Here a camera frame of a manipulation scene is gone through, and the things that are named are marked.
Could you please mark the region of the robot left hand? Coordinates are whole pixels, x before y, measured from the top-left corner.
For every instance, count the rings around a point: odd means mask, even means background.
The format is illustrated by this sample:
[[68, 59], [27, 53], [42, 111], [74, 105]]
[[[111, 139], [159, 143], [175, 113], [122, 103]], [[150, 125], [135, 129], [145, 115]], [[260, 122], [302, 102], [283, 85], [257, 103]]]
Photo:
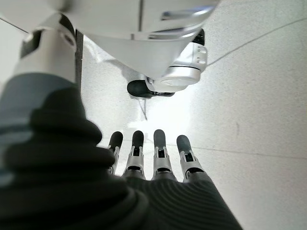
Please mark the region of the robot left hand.
[[75, 52], [74, 28], [61, 13], [23, 40], [0, 97], [1, 229], [241, 229], [184, 135], [177, 138], [182, 182], [166, 160], [160, 129], [152, 180], [144, 177], [141, 131], [123, 175], [115, 175], [123, 135], [98, 146], [102, 133], [86, 118]]

